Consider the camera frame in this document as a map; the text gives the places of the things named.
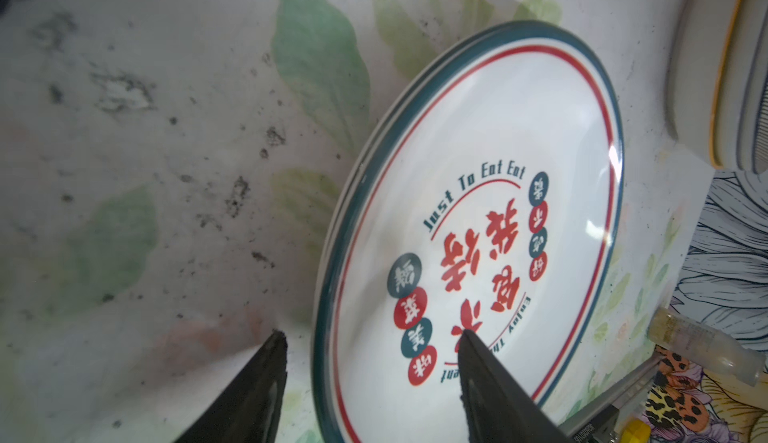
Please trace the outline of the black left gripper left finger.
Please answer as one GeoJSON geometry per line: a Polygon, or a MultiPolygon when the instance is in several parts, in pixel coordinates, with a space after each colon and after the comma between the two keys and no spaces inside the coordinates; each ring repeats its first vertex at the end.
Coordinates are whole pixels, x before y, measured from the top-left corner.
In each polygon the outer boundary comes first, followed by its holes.
{"type": "Polygon", "coordinates": [[[176,439],[273,443],[287,382],[288,343],[275,330],[209,408],[176,439]]]}

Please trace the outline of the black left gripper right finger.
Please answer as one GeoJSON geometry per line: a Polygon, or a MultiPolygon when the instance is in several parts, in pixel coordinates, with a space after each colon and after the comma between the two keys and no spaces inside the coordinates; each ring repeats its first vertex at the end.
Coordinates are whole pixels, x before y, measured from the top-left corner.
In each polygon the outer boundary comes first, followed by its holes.
{"type": "Polygon", "coordinates": [[[471,330],[459,339],[461,401],[471,442],[567,442],[471,330]]]}

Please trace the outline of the red floral pattern plate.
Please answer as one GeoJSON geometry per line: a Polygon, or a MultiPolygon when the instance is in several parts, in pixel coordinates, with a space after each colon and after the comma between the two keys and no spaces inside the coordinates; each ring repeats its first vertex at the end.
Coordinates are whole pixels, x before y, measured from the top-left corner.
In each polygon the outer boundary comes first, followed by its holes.
{"type": "Polygon", "coordinates": [[[512,21],[412,81],[326,237],[312,393],[327,442],[463,442],[471,331],[537,407],[607,278],[623,196],[618,101],[572,33],[512,21]]]}

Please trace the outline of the yellow rim dotted plate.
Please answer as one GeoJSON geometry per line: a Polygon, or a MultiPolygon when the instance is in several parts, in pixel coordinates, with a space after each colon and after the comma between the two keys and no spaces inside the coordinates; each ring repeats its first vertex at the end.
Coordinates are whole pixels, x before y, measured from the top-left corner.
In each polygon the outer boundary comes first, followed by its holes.
{"type": "Polygon", "coordinates": [[[686,0],[666,79],[666,116],[677,140],[719,170],[739,168],[741,104],[724,95],[745,0],[686,0]]]}

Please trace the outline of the black striped rim plate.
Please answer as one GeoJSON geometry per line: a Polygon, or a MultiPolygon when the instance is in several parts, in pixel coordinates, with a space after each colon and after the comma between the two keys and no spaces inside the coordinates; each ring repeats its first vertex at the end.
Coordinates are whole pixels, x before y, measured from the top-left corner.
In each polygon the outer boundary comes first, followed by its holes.
{"type": "Polygon", "coordinates": [[[767,170],[767,0],[740,3],[734,56],[746,77],[737,134],[737,162],[755,174],[767,170]]]}

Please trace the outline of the yellow box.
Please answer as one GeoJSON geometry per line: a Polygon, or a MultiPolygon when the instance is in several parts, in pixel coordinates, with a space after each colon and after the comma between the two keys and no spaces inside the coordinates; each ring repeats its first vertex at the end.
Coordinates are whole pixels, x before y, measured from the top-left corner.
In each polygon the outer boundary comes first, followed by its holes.
{"type": "Polygon", "coordinates": [[[648,443],[652,429],[648,423],[641,419],[632,419],[624,427],[620,443],[648,443]]]}

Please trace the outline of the small clear plastic bottle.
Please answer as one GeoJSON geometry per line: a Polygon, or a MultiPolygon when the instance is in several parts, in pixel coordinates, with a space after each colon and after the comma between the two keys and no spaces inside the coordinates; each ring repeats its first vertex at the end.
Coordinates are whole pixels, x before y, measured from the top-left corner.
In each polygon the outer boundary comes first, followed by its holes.
{"type": "Polygon", "coordinates": [[[765,356],[736,339],[691,318],[659,308],[650,320],[648,338],[656,345],[722,375],[756,386],[765,356]]]}

